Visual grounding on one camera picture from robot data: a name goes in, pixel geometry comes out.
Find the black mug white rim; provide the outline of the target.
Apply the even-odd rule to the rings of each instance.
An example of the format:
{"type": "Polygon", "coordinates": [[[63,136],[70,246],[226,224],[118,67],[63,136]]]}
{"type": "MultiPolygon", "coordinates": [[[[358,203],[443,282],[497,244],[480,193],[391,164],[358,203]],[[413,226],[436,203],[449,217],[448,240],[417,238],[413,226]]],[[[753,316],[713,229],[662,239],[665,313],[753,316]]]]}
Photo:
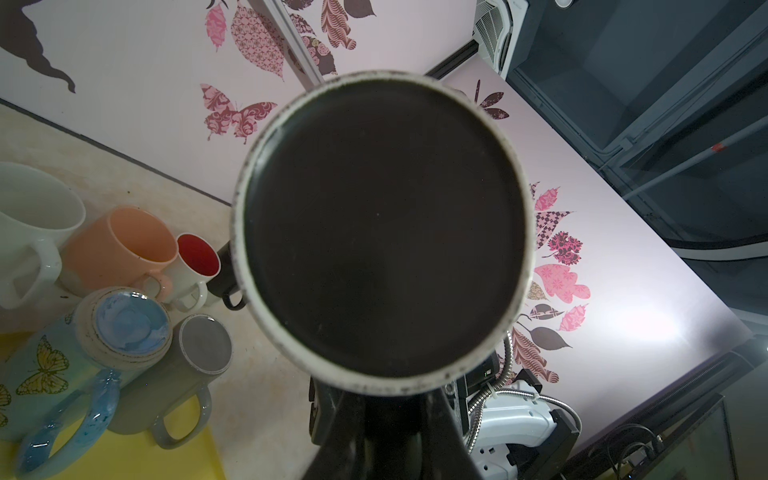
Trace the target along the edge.
{"type": "Polygon", "coordinates": [[[419,396],[489,357],[533,273],[521,164],[490,116],[425,76],[344,75],[260,133],[231,254],[261,330],[319,386],[371,397],[369,479],[421,479],[419,396]]]}

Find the grey mug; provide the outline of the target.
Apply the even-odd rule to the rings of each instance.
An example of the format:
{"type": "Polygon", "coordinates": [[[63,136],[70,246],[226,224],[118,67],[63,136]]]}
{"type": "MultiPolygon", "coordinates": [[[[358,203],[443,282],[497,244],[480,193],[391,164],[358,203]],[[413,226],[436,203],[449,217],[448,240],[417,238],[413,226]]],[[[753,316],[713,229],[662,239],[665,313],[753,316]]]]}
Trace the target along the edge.
{"type": "Polygon", "coordinates": [[[223,375],[233,358],[233,343],[224,325],[207,314],[186,317],[174,327],[168,352],[121,389],[108,429],[120,435],[151,433],[166,450],[179,448],[200,434],[212,414],[209,385],[223,375]],[[194,428],[173,436],[165,418],[190,398],[199,404],[194,428]]]}

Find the white ribbed mug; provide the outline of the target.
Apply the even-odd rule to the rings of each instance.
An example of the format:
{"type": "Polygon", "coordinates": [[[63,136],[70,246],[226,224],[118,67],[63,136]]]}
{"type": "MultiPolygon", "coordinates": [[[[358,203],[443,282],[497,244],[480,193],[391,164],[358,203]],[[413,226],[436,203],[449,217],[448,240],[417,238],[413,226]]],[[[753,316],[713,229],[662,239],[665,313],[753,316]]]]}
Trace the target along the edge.
{"type": "Polygon", "coordinates": [[[60,247],[84,223],[79,196],[33,167],[1,164],[1,307],[42,296],[62,270],[60,247]]]}

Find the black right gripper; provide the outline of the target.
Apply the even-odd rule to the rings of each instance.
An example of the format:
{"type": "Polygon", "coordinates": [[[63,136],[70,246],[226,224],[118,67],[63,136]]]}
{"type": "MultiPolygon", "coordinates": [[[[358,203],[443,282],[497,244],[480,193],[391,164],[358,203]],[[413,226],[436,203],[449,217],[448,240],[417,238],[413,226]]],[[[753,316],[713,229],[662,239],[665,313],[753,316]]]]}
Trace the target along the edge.
{"type": "MultiPolygon", "coordinates": [[[[510,379],[510,352],[495,353],[458,380],[419,396],[421,479],[480,479],[460,432],[470,428],[469,405],[485,387],[510,379]]],[[[366,420],[370,396],[332,386],[309,388],[309,434],[319,447],[303,479],[369,479],[366,420]]]]}

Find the small white mug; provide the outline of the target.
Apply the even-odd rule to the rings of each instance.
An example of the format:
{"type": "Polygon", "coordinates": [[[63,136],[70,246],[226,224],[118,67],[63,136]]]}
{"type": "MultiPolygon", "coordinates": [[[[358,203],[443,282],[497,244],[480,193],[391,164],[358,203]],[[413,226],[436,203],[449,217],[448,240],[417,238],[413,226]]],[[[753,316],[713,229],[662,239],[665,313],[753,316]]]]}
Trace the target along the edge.
{"type": "Polygon", "coordinates": [[[177,258],[162,273],[172,285],[163,303],[183,313],[200,310],[208,300],[207,283],[221,270],[216,250],[202,237],[181,233],[176,237],[177,258]]]}

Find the light blue butterfly mug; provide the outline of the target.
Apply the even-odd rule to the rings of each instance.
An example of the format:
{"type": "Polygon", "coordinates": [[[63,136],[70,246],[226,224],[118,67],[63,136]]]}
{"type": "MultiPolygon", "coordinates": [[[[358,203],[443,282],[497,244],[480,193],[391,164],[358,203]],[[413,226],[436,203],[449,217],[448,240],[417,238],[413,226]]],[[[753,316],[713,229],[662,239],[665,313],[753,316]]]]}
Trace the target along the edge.
{"type": "Polygon", "coordinates": [[[47,479],[107,431],[120,390],[168,352],[167,310],[128,287],[95,291],[18,348],[1,369],[1,438],[18,479],[47,479]]]}

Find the yellow plastic tray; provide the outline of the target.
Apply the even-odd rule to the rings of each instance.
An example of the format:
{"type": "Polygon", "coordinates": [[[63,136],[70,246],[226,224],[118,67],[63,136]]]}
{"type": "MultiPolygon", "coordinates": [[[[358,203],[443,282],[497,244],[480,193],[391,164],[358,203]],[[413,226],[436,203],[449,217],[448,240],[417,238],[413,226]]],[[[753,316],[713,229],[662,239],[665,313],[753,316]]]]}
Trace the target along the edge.
{"type": "MultiPolygon", "coordinates": [[[[1,333],[1,365],[31,333],[1,333]]],[[[199,413],[195,398],[187,400],[166,417],[175,436],[191,430],[199,413]]],[[[1,479],[16,479],[13,464],[18,445],[1,441],[1,479]]],[[[107,431],[73,465],[50,479],[226,479],[210,428],[186,445],[160,448],[149,432],[118,435],[107,431]]]]}

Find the black right corner post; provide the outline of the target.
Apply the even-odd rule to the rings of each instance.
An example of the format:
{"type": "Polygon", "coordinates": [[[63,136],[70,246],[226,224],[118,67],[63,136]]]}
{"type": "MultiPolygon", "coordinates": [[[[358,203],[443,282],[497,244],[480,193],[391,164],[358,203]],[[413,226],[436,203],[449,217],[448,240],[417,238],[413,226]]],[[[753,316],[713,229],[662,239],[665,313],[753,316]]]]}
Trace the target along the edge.
{"type": "Polygon", "coordinates": [[[470,40],[426,73],[426,76],[442,80],[478,53],[479,44],[470,40]]]}

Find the cream and peach mug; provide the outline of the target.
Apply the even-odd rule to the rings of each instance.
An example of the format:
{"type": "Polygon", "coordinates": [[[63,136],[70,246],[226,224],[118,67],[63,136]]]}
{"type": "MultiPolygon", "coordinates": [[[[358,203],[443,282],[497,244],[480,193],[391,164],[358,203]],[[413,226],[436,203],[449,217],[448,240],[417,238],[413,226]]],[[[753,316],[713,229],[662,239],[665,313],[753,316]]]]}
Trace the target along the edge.
{"type": "Polygon", "coordinates": [[[173,282],[164,273],[178,256],[176,237],[155,215],[136,206],[118,206],[74,235],[62,251],[60,283],[84,297],[107,287],[159,284],[164,301],[173,282]]]}

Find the silver rail back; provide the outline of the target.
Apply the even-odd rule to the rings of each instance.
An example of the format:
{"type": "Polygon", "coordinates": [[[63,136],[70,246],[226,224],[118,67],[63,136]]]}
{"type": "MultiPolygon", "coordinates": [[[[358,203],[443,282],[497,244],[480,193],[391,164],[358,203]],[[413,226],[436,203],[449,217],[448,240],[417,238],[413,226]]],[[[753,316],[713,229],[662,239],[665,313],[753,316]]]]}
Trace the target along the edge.
{"type": "Polygon", "coordinates": [[[309,91],[320,86],[324,82],[323,76],[304,45],[302,35],[296,29],[283,3],[280,0],[265,0],[264,4],[301,67],[305,77],[305,80],[301,80],[304,88],[309,91]]]}

